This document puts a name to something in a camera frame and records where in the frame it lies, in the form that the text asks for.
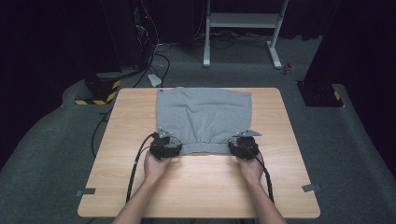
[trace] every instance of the gray cloth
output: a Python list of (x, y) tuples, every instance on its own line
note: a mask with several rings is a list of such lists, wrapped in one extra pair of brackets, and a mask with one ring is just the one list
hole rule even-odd
[(160, 90), (156, 110), (157, 128), (172, 133), (183, 144), (180, 154), (230, 153), (227, 141), (250, 128), (251, 92), (216, 88)]

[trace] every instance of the hand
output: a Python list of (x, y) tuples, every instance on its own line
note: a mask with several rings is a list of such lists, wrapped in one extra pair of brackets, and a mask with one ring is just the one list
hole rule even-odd
[[(257, 158), (262, 161), (262, 154), (259, 153)], [(250, 161), (236, 158), (241, 168), (242, 176), (249, 184), (260, 184), (262, 179), (263, 169), (258, 161), (252, 159)]]
[(157, 182), (165, 173), (166, 166), (172, 158), (162, 158), (157, 160), (149, 151), (146, 153), (145, 158), (145, 179)]

